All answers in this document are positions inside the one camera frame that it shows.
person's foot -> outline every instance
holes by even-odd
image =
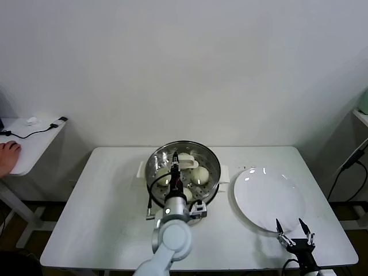
[[[0,144],[0,178],[9,174],[17,164],[21,146],[15,141]]]

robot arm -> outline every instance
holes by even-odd
[[[167,276],[173,261],[182,260],[191,250],[189,226],[182,220],[170,220],[159,230],[160,245],[153,258],[142,263],[135,276]]]
[[[206,205],[202,201],[195,202],[190,210],[187,209],[176,152],[170,174],[170,192],[165,198],[162,218],[158,220],[152,237],[154,256],[142,263],[134,276],[167,276],[172,263],[184,259],[191,251],[192,235],[187,222],[207,215]]]

table leg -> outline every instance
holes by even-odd
[[[22,219],[33,225],[41,225],[42,221],[35,213],[32,212],[12,191],[10,191],[3,183],[0,183],[0,200],[7,206],[19,214]]]
[[[4,228],[7,227],[7,225],[9,224],[10,220],[12,220],[12,218],[14,217],[15,212],[13,210],[10,211],[10,213],[6,216],[5,221],[0,225],[0,231]]]
[[[368,230],[368,213],[361,206],[354,206],[353,208],[359,219],[340,221],[344,230]]]
[[[14,212],[19,214],[20,217],[28,222],[28,225],[24,229],[17,242],[17,248],[25,247],[33,231],[53,231],[56,221],[42,221],[40,218],[42,213],[45,211],[45,207],[38,207],[33,213],[32,210],[30,210],[19,198],[17,198],[17,196],[13,194],[13,192],[10,191],[3,183],[0,183],[0,200],[2,200],[12,209],[10,214],[6,217],[5,225],[9,223]]]

metal rim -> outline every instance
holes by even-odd
[[[175,143],[189,143],[189,144],[195,144],[195,145],[198,145],[198,146],[201,146],[201,147],[204,147],[204,148],[206,148],[212,155],[213,155],[213,157],[214,157],[214,159],[215,159],[215,161],[216,161],[216,163],[217,163],[217,165],[218,165],[218,167],[219,167],[219,173],[220,173],[220,177],[221,177],[221,164],[220,164],[220,161],[219,161],[219,159],[217,158],[217,156],[216,156],[216,154],[214,154],[214,152],[209,148],[209,147],[207,147],[207,146],[205,146],[205,145],[203,145],[203,144],[201,144],[201,143],[198,143],[198,142],[194,142],[194,141],[189,141],[189,140],[178,140],[178,141],[173,141],[173,142],[170,142],[170,143],[168,143],[168,144],[165,144],[165,145],[163,145],[163,146],[161,146],[161,147],[159,147],[158,149],[156,149],[155,150],[155,152],[153,152],[150,156],[149,156],[149,158],[148,158],[148,160],[150,160],[151,158],[153,158],[153,156],[155,156],[155,154],[158,152],[158,151],[160,151],[160,150],[162,150],[163,148],[165,148],[165,147],[168,147],[168,146],[170,146],[170,145],[172,145],[172,144],[175,144]],[[149,167],[148,167],[148,163],[145,165],[145,171],[147,171],[148,169],[149,169]],[[218,192],[218,190],[219,190],[219,187],[220,187],[220,184],[219,184],[219,182],[220,182],[220,177],[219,177],[219,179],[218,179],[218,181],[217,181],[217,183],[216,183],[216,190],[215,190],[215,192],[214,192],[214,194],[208,199],[208,201],[207,201],[207,205],[208,204],[210,204],[211,202],[212,202],[212,200],[214,199],[214,197],[216,196],[216,194],[217,194],[217,192]],[[150,188],[150,186],[148,185],[148,183],[146,183],[146,186],[147,186],[147,191],[149,191],[149,188]],[[154,201],[154,203],[156,203],[159,207],[161,207],[161,208],[163,208],[164,207],[164,205],[163,204],[161,204],[157,199],[156,199],[156,197],[154,197],[154,196],[152,196],[152,200]]]

white table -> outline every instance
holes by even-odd
[[[135,270],[152,257],[153,221],[145,221],[148,193],[136,178],[151,147],[97,148],[41,256],[41,264],[65,269]],[[325,196],[294,147],[214,147],[232,178],[244,168],[274,167],[297,184],[308,203],[304,221],[316,233],[313,255],[319,266],[358,261]],[[275,234],[252,225],[237,209],[231,186],[208,206],[208,216],[193,225],[193,250],[172,270],[280,269],[291,255]],[[290,237],[304,237],[301,228]]]
[[[4,130],[12,131],[13,133],[26,136],[35,131],[42,131],[47,129],[51,123],[58,118],[51,120],[42,120],[37,125],[27,126],[25,118],[2,118],[4,124]],[[0,143],[6,143],[14,140],[21,145],[22,150],[19,160],[16,166],[11,171],[11,176],[23,176],[30,172],[33,166],[40,159],[41,155],[50,145],[52,140],[58,135],[65,123],[58,128],[53,128],[47,132],[34,134],[26,139],[20,139],[15,136],[0,136]],[[14,216],[14,213],[19,214],[25,221],[28,222],[27,227],[23,231],[18,243],[17,248],[24,248],[29,237],[33,231],[52,231],[55,227],[54,221],[42,221],[40,216],[42,215],[45,207],[38,207],[33,213],[7,186],[2,179],[0,183],[0,200],[6,205],[11,207],[12,211],[6,217],[4,223],[5,226]]]

